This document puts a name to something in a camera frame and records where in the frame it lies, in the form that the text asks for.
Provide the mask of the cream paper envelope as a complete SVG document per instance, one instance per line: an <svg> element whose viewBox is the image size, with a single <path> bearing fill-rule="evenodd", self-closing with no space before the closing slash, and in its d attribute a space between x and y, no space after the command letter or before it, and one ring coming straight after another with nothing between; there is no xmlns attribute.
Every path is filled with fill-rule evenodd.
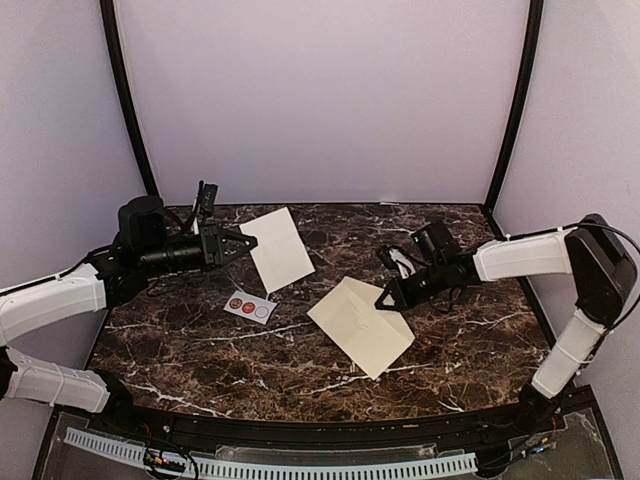
<svg viewBox="0 0 640 480"><path fill-rule="evenodd" d="M398 312L375 308L382 289L344 277L307 315L371 379L384 373L414 342Z"/></svg>

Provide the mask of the black right frame post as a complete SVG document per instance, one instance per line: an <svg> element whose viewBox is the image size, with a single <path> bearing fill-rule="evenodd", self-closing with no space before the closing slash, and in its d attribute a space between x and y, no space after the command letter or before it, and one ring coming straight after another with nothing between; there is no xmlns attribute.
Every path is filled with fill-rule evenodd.
<svg viewBox="0 0 640 480"><path fill-rule="evenodd" d="M544 0L529 1L514 93L496 165L483 204L488 215L493 215L495 212L515 148L535 64L544 3Z"/></svg>

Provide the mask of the black front rail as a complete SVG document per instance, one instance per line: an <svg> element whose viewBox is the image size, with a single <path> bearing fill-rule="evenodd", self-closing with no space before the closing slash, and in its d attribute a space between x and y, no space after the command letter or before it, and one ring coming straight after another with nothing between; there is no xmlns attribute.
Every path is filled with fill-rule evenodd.
<svg viewBox="0 0 640 480"><path fill-rule="evenodd" d="M413 419L320 423L224 419L140 406L131 407L120 420L71 407L60 410L93 430L202 451L221 446L345 450L429 443L484 448L525 434L512 423L515 404Z"/></svg>

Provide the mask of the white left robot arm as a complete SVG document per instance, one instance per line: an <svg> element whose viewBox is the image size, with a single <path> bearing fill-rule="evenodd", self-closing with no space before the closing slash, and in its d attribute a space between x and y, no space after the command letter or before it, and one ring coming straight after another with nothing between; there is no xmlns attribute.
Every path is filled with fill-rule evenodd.
<svg viewBox="0 0 640 480"><path fill-rule="evenodd" d="M203 225L212 202L199 195L182 221L158 196L141 196L118 211L114 241L89 252L76 265L1 293L1 396L50 406L101 413L120 436L141 427L140 412L130 406L131 393L111 373L79 370L26 355L11 347L17 338L76 315L111 310L168 274L210 271L248 254L253 236Z"/></svg>

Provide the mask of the black frame post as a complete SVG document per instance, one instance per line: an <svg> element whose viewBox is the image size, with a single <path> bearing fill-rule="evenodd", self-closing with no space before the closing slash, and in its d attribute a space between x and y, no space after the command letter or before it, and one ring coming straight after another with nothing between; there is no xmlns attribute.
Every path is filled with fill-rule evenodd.
<svg viewBox="0 0 640 480"><path fill-rule="evenodd" d="M146 151L128 79L118 28L116 4L113 0L100 0L99 7L112 76L136 167L145 192L148 195L158 195L159 189Z"/></svg>
<svg viewBox="0 0 640 480"><path fill-rule="evenodd" d="M488 215L493 215L495 212L515 148L535 64L544 3L544 0L529 1L514 93L496 165L483 204Z"/></svg>

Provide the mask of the printed paper letter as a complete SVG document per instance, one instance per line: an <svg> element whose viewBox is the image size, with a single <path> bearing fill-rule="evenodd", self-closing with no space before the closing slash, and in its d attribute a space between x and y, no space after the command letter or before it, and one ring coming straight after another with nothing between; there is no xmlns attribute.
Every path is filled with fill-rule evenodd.
<svg viewBox="0 0 640 480"><path fill-rule="evenodd" d="M240 230L257 239L251 257L267 294L315 272L287 207L243 223Z"/></svg>

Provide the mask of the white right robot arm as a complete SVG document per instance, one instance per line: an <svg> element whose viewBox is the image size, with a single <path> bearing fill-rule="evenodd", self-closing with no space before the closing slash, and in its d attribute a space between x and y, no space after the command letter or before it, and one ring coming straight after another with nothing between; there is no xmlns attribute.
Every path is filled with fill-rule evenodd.
<svg viewBox="0 0 640 480"><path fill-rule="evenodd" d="M534 432L547 420L546 401L560 395L639 306L639 244L599 214L471 248L463 248L442 221L426 224L411 239L420 259L397 246L379 252L386 267L397 272L375 301L379 311L401 313L443 292L507 279L562 276L572 281L571 317L523 388L531 396L511 410L510 424L521 434Z"/></svg>

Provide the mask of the black left frame post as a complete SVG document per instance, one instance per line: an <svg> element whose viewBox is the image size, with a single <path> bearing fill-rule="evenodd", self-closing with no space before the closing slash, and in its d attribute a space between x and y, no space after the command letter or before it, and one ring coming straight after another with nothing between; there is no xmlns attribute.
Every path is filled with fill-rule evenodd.
<svg viewBox="0 0 640 480"><path fill-rule="evenodd" d="M159 189L146 151L128 79L118 28L116 4L113 0L100 0L99 7L112 76L136 167L145 192L148 195L158 195Z"/></svg>

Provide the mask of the white sticker sheet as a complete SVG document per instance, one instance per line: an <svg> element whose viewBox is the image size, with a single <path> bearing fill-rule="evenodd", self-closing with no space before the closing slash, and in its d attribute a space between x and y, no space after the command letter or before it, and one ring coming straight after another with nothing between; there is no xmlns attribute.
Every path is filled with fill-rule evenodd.
<svg viewBox="0 0 640 480"><path fill-rule="evenodd" d="M235 291L224 305L223 310L244 319L266 325L277 304L246 292Z"/></svg>

